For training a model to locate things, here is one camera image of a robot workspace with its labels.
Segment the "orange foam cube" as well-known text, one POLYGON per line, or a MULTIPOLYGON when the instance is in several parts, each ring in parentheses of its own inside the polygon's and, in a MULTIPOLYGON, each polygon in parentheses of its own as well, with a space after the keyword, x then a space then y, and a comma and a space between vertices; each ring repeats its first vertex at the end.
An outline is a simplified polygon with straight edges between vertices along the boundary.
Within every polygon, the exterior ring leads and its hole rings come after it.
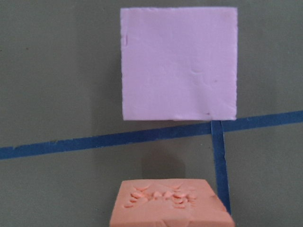
POLYGON ((122 181, 111 227, 233 227, 227 209, 202 179, 122 181))

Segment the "light pink foam cube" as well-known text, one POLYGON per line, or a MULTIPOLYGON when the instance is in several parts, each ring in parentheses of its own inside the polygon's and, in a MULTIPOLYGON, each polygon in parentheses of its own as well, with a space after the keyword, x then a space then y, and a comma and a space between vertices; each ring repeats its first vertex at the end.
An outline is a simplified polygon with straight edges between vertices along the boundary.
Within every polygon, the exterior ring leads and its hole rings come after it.
POLYGON ((235 120, 238 10, 122 8, 126 121, 235 120))

